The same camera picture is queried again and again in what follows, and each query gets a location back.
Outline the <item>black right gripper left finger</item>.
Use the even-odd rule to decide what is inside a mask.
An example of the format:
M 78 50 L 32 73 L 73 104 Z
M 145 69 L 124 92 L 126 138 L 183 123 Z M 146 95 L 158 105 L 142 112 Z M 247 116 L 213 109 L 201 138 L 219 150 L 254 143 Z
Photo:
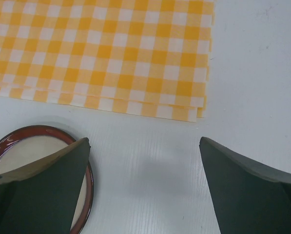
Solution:
M 85 137 L 0 174 L 0 234 L 70 233 L 89 153 Z

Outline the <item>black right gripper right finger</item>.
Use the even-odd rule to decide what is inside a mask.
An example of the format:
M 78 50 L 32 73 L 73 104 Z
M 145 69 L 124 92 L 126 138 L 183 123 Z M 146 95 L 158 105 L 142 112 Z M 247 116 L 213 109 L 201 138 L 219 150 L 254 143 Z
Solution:
M 202 137 L 203 168 L 222 234 L 291 234 L 291 174 Z

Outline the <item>red rimmed cream plate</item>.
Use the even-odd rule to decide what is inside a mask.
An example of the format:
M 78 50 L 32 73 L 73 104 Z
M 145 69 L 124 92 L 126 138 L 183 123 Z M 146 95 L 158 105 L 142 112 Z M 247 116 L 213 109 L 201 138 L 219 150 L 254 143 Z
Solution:
M 46 125 L 32 125 L 17 129 L 0 140 L 0 174 L 53 154 L 76 140 L 65 131 Z M 94 197 L 94 178 L 88 164 L 79 193 L 71 233 L 83 230 Z

